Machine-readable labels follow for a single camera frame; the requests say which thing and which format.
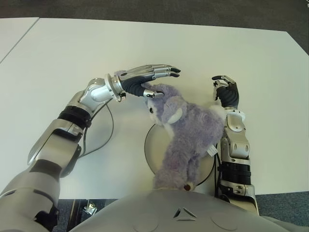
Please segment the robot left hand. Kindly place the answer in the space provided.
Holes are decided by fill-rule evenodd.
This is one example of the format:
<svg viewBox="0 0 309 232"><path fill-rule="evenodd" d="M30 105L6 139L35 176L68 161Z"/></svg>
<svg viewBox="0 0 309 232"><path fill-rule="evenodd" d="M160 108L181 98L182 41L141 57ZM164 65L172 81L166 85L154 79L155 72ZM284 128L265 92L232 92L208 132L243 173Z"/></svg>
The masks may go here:
<svg viewBox="0 0 309 232"><path fill-rule="evenodd" d="M121 89L126 93L147 98L164 96L161 90L152 90L144 84L162 77L179 77L181 70L166 64L149 64L126 71L117 71L114 75L118 78Z"/></svg>

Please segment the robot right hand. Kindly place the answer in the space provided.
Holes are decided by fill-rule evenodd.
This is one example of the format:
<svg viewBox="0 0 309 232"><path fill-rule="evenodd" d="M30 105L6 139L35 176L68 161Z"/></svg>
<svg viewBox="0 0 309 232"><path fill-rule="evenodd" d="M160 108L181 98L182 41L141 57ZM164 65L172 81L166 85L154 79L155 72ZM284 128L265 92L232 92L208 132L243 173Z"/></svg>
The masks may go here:
<svg viewBox="0 0 309 232"><path fill-rule="evenodd" d="M238 108L239 91L237 83L226 75L217 75L211 78L213 80L213 98L220 100L223 108Z"/></svg>

